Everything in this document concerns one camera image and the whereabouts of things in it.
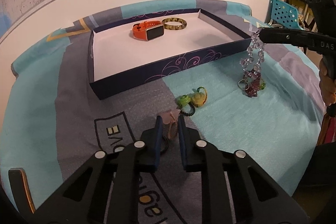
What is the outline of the person's right hand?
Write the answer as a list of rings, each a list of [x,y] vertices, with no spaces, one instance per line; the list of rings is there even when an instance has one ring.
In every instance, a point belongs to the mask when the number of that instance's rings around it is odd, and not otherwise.
[[[326,106],[330,106],[335,103],[336,101],[336,88],[335,88],[335,81],[333,81],[327,75],[327,67],[323,62],[323,59],[319,62],[319,87],[321,90],[321,96],[323,101],[325,102]]]

